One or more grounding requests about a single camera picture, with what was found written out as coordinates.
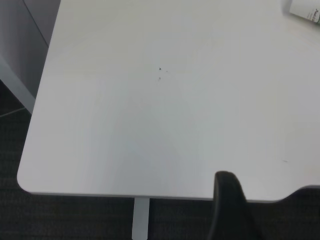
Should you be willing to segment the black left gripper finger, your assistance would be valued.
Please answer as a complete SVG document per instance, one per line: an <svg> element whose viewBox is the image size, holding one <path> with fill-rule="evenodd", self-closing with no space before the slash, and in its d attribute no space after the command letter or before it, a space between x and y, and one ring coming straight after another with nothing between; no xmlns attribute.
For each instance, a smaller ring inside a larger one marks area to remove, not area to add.
<svg viewBox="0 0 320 240"><path fill-rule="evenodd" d="M213 218L210 240L261 240L242 186L235 174L218 171L214 176Z"/></svg>

